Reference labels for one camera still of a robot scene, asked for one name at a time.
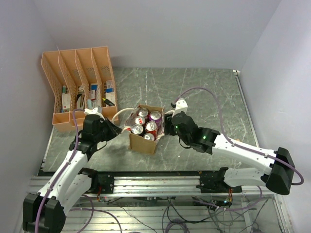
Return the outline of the black soda can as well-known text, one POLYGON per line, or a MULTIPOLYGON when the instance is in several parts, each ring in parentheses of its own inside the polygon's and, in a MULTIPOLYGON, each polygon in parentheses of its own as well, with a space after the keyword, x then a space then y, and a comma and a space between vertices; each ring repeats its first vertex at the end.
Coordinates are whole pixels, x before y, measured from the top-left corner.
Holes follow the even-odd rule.
POLYGON ((142 136, 144 134, 144 127, 140 124, 135 124, 131 127, 131 132, 135 135, 142 136))

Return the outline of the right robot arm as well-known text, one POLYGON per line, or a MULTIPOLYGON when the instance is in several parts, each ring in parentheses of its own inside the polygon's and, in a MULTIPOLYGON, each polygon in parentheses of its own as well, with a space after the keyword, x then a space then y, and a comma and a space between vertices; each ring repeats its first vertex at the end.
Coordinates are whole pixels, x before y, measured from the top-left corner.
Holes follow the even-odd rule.
POLYGON ((240 143, 217 130, 198 127, 184 112, 165 114, 164 132, 177 135, 185 149, 231 157, 249 166, 243 169, 221 168, 222 175, 214 180, 214 186, 220 192, 246 185, 265 186, 280 195, 290 193, 295 165, 285 148, 268 150, 240 143))

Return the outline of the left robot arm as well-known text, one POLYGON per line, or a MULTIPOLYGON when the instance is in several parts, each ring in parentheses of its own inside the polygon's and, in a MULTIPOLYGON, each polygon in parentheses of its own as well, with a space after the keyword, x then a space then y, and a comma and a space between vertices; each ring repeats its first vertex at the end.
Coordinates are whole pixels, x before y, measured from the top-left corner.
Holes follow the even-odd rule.
POLYGON ((59 233, 66 216, 85 193, 99 188, 97 171, 86 168, 100 142, 108 142, 122 129, 101 114, 87 115, 83 128, 76 135, 64 161, 48 182, 23 202, 22 228, 29 233, 59 233))

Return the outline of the watermelon print canvas bag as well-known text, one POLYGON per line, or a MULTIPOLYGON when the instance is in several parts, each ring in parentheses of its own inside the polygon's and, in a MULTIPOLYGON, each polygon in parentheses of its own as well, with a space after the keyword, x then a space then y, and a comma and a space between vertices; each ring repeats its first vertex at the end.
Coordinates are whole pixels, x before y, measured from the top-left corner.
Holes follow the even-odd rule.
POLYGON ((124 127, 122 128, 123 132, 129 132, 129 149, 140 152, 140 153, 145 153, 145 154, 154 154, 156 151, 156 146, 160 139, 164 136, 164 108, 163 107, 156 107, 156 106, 149 106, 149 105, 138 105, 136 108, 125 108, 120 111, 118 111, 112 118, 112 122, 116 122, 117 117, 126 111, 130 111, 131 114, 128 117, 128 119, 125 122, 124 127), (137 111, 140 107, 147 108, 149 110, 149 114, 157 110, 162 114, 162 122, 161 126, 158 127, 158 133, 157 137, 155 138, 155 141, 150 141, 146 140, 143 138, 143 136, 146 134, 145 126, 144 126, 144 134, 142 136, 140 135, 135 135, 131 132, 131 127, 135 125, 134 119, 137 116, 137 111))

